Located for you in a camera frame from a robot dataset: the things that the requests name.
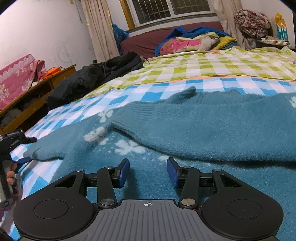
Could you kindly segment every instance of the sweater cuff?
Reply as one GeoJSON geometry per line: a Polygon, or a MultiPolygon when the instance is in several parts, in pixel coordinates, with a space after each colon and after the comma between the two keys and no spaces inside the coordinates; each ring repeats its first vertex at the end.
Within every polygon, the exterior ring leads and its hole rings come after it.
{"type": "Polygon", "coordinates": [[[120,114],[114,116],[111,125],[130,136],[138,136],[145,131],[146,123],[151,119],[156,104],[134,102],[123,107],[120,114]]]}

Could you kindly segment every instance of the gray ribbed plate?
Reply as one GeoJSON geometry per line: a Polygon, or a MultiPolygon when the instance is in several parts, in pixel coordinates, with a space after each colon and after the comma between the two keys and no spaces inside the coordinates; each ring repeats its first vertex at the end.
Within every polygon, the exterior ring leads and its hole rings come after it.
{"type": "MultiPolygon", "coordinates": [[[[230,241],[211,231],[194,210],[173,200],[123,200],[101,210],[84,231],[63,241],[230,241]]],[[[271,237],[264,241],[276,241],[271,237]]]]}

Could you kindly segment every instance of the maroon headboard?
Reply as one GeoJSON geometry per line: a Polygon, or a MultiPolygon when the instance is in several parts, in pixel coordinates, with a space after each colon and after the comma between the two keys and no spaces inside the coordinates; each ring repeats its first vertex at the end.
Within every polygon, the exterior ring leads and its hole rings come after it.
{"type": "MultiPolygon", "coordinates": [[[[202,26],[224,31],[220,22],[204,22],[181,25],[181,27],[187,31],[202,26]]],[[[156,47],[161,44],[176,27],[178,26],[156,29],[130,37],[121,42],[122,51],[124,54],[134,51],[145,58],[155,57],[154,51],[156,47]]]]}

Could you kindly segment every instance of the finger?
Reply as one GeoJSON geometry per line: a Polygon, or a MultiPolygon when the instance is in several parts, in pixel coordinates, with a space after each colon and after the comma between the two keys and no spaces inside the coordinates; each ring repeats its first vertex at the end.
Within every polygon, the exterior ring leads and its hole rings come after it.
{"type": "Polygon", "coordinates": [[[14,178],[8,178],[8,179],[7,179],[7,183],[8,183],[9,185],[13,185],[14,182],[15,182],[15,179],[14,179],[14,178]]]}
{"type": "Polygon", "coordinates": [[[7,178],[13,178],[13,177],[15,177],[15,172],[14,171],[9,171],[7,173],[7,178]]]}
{"type": "Polygon", "coordinates": [[[11,170],[12,170],[12,171],[15,171],[16,168],[17,168],[17,164],[16,164],[16,163],[13,163],[13,164],[11,165],[11,170]]]}

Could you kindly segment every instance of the window frame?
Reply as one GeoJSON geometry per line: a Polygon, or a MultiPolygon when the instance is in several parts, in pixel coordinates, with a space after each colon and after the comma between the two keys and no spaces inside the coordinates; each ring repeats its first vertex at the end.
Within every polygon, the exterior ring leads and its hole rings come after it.
{"type": "Polygon", "coordinates": [[[149,24],[152,24],[152,23],[157,23],[157,22],[164,21],[164,20],[171,20],[171,19],[174,19],[174,18],[181,18],[181,17],[194,16],[194,15],[198,16],[198,15],[202,15],[202,14],[215,13],[215,10],[214,10],[214,7],[212,5],[211,0],[207,0],[207,2],[209,4],[209,7],[210,7],[210,11],[190,12],[190,13],[183,13],[183,14],[177,14],[176,15],[174,13],[174,9],[173,9],[171,1],[166,0],[167,5],[168,5],[168,9],[169,9],[170,14],[171,14],[170,17],[160,18],[160,19],[156,19],[156,20],[153,20],[153,21],[149,21],[147,23],[140,24],[138,16],[137,16],[137,12],[136,12],[136,9],[135,9],[135,7],[133,5],[132,0],[127,0],[126,2],[127,2],[128,7],[129,7],[129,9],[131,11],[131,16],[133,18],[133,22],[135,23],[136,27],[142,27],[142,26],[149,25],[149,24]]]}

